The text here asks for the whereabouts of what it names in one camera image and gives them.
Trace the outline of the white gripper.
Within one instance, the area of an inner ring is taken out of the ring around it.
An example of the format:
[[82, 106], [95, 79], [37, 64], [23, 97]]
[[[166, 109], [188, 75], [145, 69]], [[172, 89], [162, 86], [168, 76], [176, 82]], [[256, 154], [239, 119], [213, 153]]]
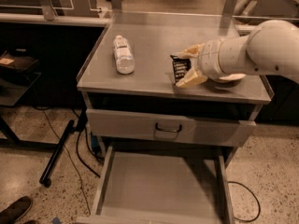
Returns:
[[221, 38], [207, 41], [203, 44], [192, 45], [179, 52], [177, 56], [180, 59], [197, 58], [197, 67], [199, 70], [190, 69], [186, 75], [177, 83], [178, 88], [189, 88], [206, 82], [209, 78], [216, 80], [220, 77], [228, 77], [221, 68], [219, 62], [220, 49], [223, 40]]

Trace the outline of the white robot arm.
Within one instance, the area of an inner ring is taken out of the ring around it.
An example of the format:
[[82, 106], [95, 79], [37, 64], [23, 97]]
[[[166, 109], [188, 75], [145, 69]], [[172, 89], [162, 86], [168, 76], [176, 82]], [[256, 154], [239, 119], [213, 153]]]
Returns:
[[178, 57], [197, 60], [176, 82], [179, 88], [209, 79], [227, 83], [259, 75], [282, 76], [299, 83], [299, 28], [287, 21], [265, 21], [249, 35], [196, 44]]

